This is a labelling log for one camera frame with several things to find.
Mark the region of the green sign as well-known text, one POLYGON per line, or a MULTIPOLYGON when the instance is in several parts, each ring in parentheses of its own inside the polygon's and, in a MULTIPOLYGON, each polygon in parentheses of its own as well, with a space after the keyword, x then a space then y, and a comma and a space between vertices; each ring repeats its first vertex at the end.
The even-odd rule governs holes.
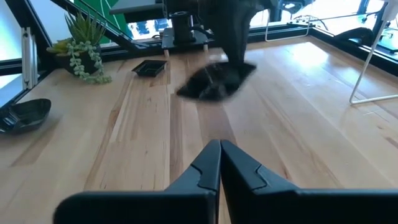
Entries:
POLYGON ((110 14, 110 9, 117 3, 118 0, 71 0, 73 3, 93 14, 101 14, 108 20, 108 25, 111 28, 118 28, 127 36, 132 37, 129 25, 126 22, 123 14, 110 14))

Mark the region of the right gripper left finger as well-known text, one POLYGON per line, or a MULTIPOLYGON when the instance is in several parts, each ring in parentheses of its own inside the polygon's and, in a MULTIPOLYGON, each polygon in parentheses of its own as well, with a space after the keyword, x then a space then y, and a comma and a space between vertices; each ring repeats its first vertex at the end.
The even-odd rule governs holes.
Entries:
POLYGON ((220 140, 211 140, 167 190, 219 190, 220 165, 220 140))

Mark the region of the black table clamp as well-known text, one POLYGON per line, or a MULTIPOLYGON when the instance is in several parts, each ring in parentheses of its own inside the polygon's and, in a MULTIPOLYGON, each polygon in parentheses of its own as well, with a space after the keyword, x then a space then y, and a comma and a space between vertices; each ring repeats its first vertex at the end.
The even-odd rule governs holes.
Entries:
POLYGON ((358 40, 362 45, 372 45, 374 43, 374 32, 367 27, 358 27, 355 29, 344 31, 333 37, 336 40, 358 40))

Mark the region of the black square mini plate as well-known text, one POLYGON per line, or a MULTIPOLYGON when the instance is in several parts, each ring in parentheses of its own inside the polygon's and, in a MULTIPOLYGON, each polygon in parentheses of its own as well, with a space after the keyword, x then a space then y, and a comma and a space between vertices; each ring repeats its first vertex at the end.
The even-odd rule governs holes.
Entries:
POLYGON ((132 69, 139 77, 156 77, 161 73, 166 65, 165 60, 144 60, 132 69))

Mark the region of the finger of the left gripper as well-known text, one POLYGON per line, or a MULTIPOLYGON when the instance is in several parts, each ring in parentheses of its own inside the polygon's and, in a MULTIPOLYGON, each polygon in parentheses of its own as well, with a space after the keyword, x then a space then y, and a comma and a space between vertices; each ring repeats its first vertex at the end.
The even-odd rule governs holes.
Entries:
POLYGON ((226 43, 226 55, 230 64, 239 63, 239 46, 233 40, 226 43))
POLYGON ((239 44, 238 44, 238 65, 241 65, 244 63, 246 48, 247 48, 247 41, 240 40, 239 44))

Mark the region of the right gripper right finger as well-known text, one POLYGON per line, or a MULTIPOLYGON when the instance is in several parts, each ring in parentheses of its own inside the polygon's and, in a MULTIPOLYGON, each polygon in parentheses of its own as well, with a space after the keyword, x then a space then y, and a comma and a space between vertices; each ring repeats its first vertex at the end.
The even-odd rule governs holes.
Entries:
POLYGON ((225 162, 230 166, 227 174, 239 177, 249 190, 295 190, 296 185, 266 168, 248 153, 227 140, 221 145, 226 155, 225 162))

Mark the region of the potted green succulent plant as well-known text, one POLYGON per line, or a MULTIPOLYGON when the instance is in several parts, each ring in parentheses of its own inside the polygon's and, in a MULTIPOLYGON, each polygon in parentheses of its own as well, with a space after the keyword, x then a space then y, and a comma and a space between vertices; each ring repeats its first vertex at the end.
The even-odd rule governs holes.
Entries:
POLYGON ((65 14, 65 21, 71 36, 56 41, 46 51, 55 57, 62 68, 86 83, 112 82, 112 78, 104 73, 100 47, 106 24, 96 16, 84 16, 82 11, 75 16, 65 14))

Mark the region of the black leaf-shaped mini plate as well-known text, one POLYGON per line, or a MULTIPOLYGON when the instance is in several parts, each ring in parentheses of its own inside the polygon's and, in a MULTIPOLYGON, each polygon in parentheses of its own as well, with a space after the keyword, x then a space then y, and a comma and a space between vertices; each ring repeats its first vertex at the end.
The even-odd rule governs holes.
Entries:
POLYGON ((39 129, 47 119, 52 102, 39 98, 0 109, 0 134, 18 135, 39 129))
POLYGON ((176 95, 189 100, 221 102, 230 99, 253 74, 257 66, 252 63, 232 64, 214 62, 198 69, 176 91, 176 95))

